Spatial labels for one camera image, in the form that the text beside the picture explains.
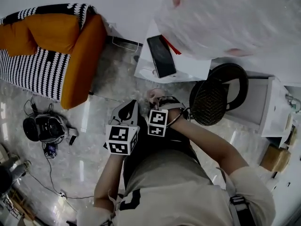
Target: black and white striped blanket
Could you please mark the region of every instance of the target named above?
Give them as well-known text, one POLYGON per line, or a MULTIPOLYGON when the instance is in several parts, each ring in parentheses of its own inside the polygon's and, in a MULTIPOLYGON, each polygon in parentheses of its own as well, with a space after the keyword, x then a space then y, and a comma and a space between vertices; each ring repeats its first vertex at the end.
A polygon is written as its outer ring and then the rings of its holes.
MULTIPOLYGON (((65 13, 77 15, 81 29, 86 21, 87 11, 96 13, 95 8, 88 4, 48 5, 13 13, 1 18, 0 24, 12 24, 33 14, 65 13)), ((60 101, 70 56, 38 47, 34 55, 10 57, 6 49, 0 49, 0 79, 60 101)))

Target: marble floor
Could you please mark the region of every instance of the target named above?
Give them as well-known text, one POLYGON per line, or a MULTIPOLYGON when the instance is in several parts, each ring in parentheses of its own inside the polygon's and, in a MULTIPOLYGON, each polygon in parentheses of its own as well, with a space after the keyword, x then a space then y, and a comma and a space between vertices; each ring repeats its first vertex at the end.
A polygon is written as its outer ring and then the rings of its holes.
MULTIPOLYGON (((57 191, 66 192, 68 201, 43 188, 29 174, 15 183, 27 197, 27 203, 33 208, 37 217, 48 225, 66 225, 66 220, 76 218, 76 210, 92 205, 94 187, 106 164, 109 153, 103 148, 105 142, 105 125, 112 110, 127 99, 137 99, 142 108, 142 114, 147 113, 146 91, 152 88, 162 88, 168 95, 174 95, 185 105, 188 105, 190 91, 194 82, 157 84, 135 78, 136 61, 134 56, 140 50, 132 53, 126 49, 107 43, 98 62, 97 74, 94 78, 87 102, 64 110, 59 103, 35 96, 33 101, 39 110, 47 110, 53 103, 53 110, 64 115, 73 127, 79 131, 79 137, 72 146, 65 141, 58 145, 57 157, 49 160, 52 166, 52 179, 57 191)), ((49 173, 50 167, 44 157, 41 143, 27 139, 22 122, 26 118, 23 105, 32 94, 4 81, 0 81, 0 142, 11 152, 17 153, 22 159, 32 162, 30 173, 44 186, 53 190, 49 173)), ((31 112, 29 104, 27 113, 31 112)), ((231 142, 254 168, 258 175, 267 182, 271 173, 258 166, 268 146, 266 139, 258 137, 248 128, 223 119, 208 129, 231 142)), ((213 180, 214 184, 223 186, 222 177, 215 168, 216 164, 200 149, 196 148, 202 166, 213 180)))

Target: black device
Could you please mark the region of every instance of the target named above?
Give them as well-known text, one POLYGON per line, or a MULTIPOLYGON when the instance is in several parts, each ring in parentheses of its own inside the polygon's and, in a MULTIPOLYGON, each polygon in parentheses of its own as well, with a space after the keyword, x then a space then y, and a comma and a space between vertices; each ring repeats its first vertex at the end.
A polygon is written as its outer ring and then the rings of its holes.
POLYGON ((167 42, 162 35, 147 39, 159 78, 177 73, 167 42))

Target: black chair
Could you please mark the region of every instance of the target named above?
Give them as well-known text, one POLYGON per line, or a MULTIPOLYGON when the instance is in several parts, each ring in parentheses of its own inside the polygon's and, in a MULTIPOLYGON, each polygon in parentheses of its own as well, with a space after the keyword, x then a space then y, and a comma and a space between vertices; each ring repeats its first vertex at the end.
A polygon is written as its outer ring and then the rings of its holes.
POLYGON ((218 123, 227 111, 243 104, 248 93, 249 80, 244 69, 236 64, 222 64, 209 72, 205 81, 199 81, 193 87, 190 98, 190 111, 201 125, 211 126, 218 123), (227 90, 223 83, 239 79, 237 97, 227 102, 227 90))

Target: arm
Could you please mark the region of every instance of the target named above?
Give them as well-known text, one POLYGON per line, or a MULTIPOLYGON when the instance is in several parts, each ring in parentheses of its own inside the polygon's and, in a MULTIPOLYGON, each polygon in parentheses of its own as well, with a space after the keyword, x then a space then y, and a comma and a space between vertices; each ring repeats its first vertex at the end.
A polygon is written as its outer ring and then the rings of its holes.
MULTIPOLYGON (((178 114, 178 109, 170 110, 168 112, 169 121, 172 121, 178 114)), ((187 121, 183 117, 180 117, 171 128, 193 141, 215 160, 228 175, 241 167, 248 166, 239 152, 230 143, 218 135, 187 121)))
POLYGON ((108 194, 114 199, 117 198, 122 163, 122 155, 110 155, 95 187, 94 207, 114 211, 114 204, 108 194))

